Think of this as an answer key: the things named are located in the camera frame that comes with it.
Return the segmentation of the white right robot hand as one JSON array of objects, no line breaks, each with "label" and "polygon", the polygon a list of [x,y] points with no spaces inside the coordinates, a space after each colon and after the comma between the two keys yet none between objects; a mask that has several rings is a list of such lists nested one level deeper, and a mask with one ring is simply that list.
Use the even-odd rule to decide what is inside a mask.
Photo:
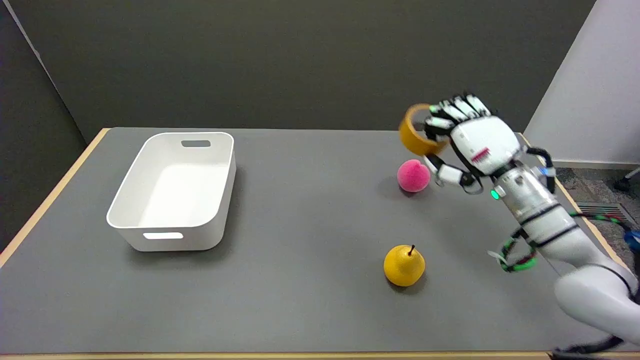
[{"label": "white right robot hand", "polygon": [[481,179],[497,177],[509,169],[521,145],[503,119],[478,98],[464,92],[437,104],[429,105],[423,121],[423,131],[430,140],[447,140],[464,169],[447,164],[436,153],[423,156],[423,161],[437,183],[458,185],[467,194]]}]

